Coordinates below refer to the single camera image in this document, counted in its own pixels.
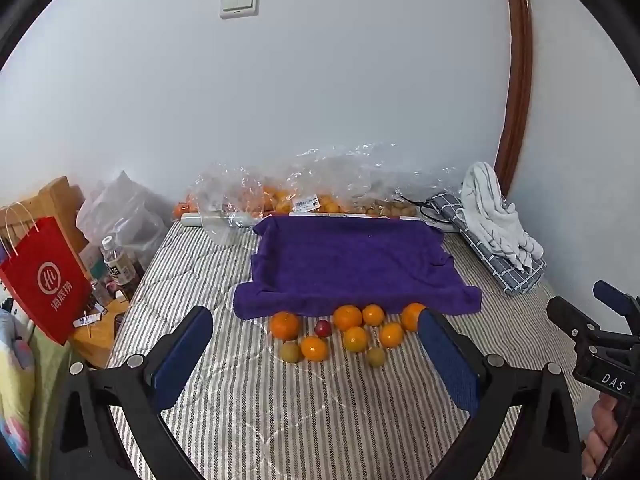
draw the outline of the wooden nightstand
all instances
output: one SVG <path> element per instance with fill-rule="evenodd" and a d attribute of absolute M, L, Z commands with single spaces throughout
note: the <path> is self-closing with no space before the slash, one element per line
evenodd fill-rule
<path fill-rule="evenodd" d="M 114 318 L 116 314 L 129 308 L 128 301 L 113 300 L 107 306 L 107 313 L 98 323 L 90 326 L 91 336 L 86 326 L 76 328 L 69 337 L 73 349 L 85 358 L 94 368 L 104 368 L 107 365 L 111 347 L 115 341 Z"/>

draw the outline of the silver bolt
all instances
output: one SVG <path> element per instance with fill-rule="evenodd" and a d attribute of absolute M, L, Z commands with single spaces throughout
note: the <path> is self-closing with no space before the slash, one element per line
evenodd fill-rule
<path fill-rule="evenodd" d="M 562 373 L 562 368 L 558 363 L 549 363 L 546 366 L 546 369 L 549 370 L 553 375 L 560 375 Z"/>
<path fill-rule="evenodd" d="M 501 355 L 498 355 L 498 354 L 489 354 L 486 357 L 486 361 L 491 366 L 495 366 L 496 368 L 500 368 L 501 366 L 504 365 L 504 358 Z"/>
<path fill-rule="evenodd" d="M 145 358 L 140 354 L 132 355 L 129 359 L 127 359 L 127 366 L 129 368 L 138 368 L 143 362 Z"/>
<path fill-rule="evenodd" d="M 69 373 L 71 375 L 78 375 L 82 370 L 84 370 L 84 365 L 82 363 L 73 363 L 69 367 Z"/>

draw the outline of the striped mattress cover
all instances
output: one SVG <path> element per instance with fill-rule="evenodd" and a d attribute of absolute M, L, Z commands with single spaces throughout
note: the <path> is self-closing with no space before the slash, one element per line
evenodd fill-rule
<path fill-rule="evenodd" d="M 285 364 L 266 318 L 242 321 L 233 313 L 234 287 L 250 279 L 257 245 L 249 230 L 232 246 L 216 246 L 203 229 L 174 224 L 132 300 L 109 366 L 148 352 L 193 305 L 206 306 L 212 340 L 176 405 L 162 413 L 205 478 L 426 478 L 468 415 L 450 400 L 417 335 L 389 351 L 382 368 L 345 352 L 337 334 L 324 363 Z M 459 235 L 446 235 L 444 248 L 463 279 L 483 291 L 481 312 L 449 317 L 452 325 L 512 365 L 558 362 L 575 406 L 582 391 L 570 374 L 575 354 L 546 319 L 553 293 L 545 280 L 510 298 Z M 311 334 L 315 322 L 303 319 L 302 333 Z M 479 478 L 495 470 L 517 410 L 510 409 Z M 113 415 L 138 475 L 153 478 L 122 410 L 113 408 Z"/>

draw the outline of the white circle logo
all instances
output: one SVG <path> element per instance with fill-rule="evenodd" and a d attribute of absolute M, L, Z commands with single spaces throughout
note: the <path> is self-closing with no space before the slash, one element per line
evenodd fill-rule
<path fill-rule="evenodd" d="M 60 270 L 52 262 L 44 262 L 38 269 L 38 286 L 45 294 L 55 294 L 62 280 L 60 280 Z"/>

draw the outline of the white wall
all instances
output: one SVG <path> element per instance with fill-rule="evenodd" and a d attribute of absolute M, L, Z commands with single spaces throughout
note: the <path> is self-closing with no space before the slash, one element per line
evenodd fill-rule
<path fill-rule="evenodd" d="M 640 88 L 580 1 L 531 7 L 531 108 L 510 199 L 545 248 L 556 292 L 628 331 L 592 288 L 602 279 L 640 294 Z"/>
<path fill-rule="evenodd" d="M 393 141 L 420 167 L 494 160 L 506 0 L 55 0 L 0 73 L 0 203 L 120 170 L 175 200 L 215 161 Z M 409 161 L 407 168 L 415 162 Z"/>

